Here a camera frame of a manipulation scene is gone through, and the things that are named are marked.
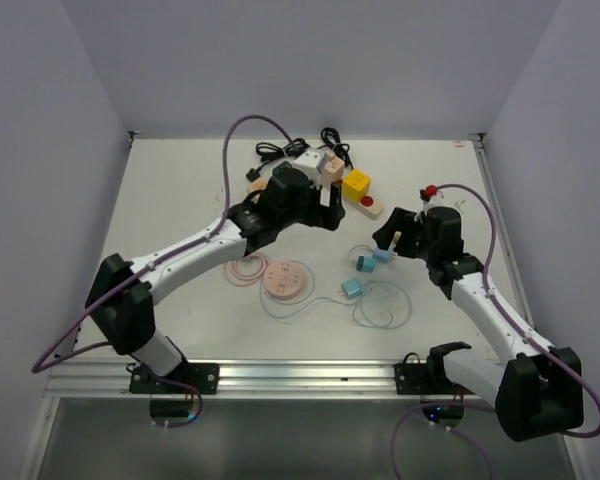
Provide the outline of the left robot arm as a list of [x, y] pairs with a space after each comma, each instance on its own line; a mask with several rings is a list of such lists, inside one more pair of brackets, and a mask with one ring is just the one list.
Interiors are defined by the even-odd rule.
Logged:
[[287, 169], [209, 227], [171, 247], [133, 260], [106, 257], [86, 311], [117, 354], [143, 364], [165, 392], [177, 392], [187, 383], [187, 360], [158, 330], [155, 306], [207, 271], [270, 245], [294, 224], [334, 231], [344, 216], [339, 183], [331, 185], [329, 202], [322, 204], [320, 187], [300, 170]]

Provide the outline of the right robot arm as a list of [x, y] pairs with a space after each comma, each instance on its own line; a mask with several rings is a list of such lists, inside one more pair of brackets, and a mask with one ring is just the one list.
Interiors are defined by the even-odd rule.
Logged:
[[464, 250], [457, 210], [395, 208], [372, 238], [400, 257], [424, 261], [430, 281], [472, 320], [496, 354], [487, 360], [463, 341], [431, 348], [425, 369], [431, 389], [444, 393], [461, 386], [479, 396], [516, 442], [583, 424], [583, 388], [574, 378], [581, 371], [579, 357], [569, 347], [554, 347], [498, 290], [485, 286], [483, 263]]

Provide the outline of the light pink cube adapter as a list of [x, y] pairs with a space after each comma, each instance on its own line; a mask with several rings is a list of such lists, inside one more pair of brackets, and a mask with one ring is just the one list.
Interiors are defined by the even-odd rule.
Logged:
[[321, 172], [321, 182], [327, 186], [342, 179], [345, 163], [339, 157], [330, 157]]

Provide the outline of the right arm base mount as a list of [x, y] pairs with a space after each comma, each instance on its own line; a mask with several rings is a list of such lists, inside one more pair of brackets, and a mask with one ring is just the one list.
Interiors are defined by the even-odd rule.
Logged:
[[472, 347], [456, 341], [431, 347], [422, 361], [416, 352], [409, 352], [393, 364], [394, 383], [398, 395], [452, 395], [472, 394], [465, 385], [454, 383], [449, 376], [452, 367], [474, 371], [472, 362], [482, 362]]

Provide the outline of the light blue charger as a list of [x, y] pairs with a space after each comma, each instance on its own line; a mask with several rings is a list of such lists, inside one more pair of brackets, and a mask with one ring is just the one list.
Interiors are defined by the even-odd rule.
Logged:
[[381, 248], [374, 248], [372, 250], [372, 257], [380, 263], [388, 264], [393, 261], [396, 254], [392, 250], [384, 250]]

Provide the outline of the beige wooden power strip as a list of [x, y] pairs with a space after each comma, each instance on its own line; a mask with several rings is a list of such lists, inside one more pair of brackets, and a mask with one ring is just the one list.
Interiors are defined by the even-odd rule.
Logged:
[[370, 195], [363, 196], [359, 201], [344, 196], [344, 200], [355, 210], [372, 220], [377, 220], [384, 211], [384, 204]]

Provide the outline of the yellow cube adapter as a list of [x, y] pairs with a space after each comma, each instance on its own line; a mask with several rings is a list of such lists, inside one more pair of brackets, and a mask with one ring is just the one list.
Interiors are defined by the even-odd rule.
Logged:
[[342, 180], [342, 194], [352, 203], [359, 203], [369, 192], [371, 177], [353, 169]]

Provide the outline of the light teal charger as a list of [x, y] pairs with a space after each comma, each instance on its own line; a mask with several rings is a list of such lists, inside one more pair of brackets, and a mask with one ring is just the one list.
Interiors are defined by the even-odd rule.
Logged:
[[358, 300], [364, 295], [364, 284], [358, 278], [350, 278], [340, 284], [339, 294], [346, 301]]

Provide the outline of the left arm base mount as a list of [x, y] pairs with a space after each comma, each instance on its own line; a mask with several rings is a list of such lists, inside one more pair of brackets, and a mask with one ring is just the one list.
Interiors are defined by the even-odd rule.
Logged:
[[167, 376], [168, 383], [154, 378], [151, 370], [141, 363], [129, 363], [125, 367], [130, 374], [129, 392], [145, 395], [177, 395], [185, 390], [173, 382], [193, 386], [202, 395], [215, 395], [220, 380], [220, 365], [211, 362], [188, 362], [179, 365]]

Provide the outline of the teal dual usb charger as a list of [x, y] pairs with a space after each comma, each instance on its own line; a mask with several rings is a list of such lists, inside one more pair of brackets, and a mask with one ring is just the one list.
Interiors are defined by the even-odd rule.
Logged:
[[373, 256], [360, 255], [354, 261], [355, 269], [362, 273], [372, 273], [376, 269], [377, 260]]

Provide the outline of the pink round socket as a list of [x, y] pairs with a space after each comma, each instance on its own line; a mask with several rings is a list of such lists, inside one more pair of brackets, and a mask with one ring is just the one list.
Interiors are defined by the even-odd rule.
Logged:
[[265, 293], [276, 300], [295, 298], [304, 287], [302, 266], [292, 260], [272, 262], [263, 274]]

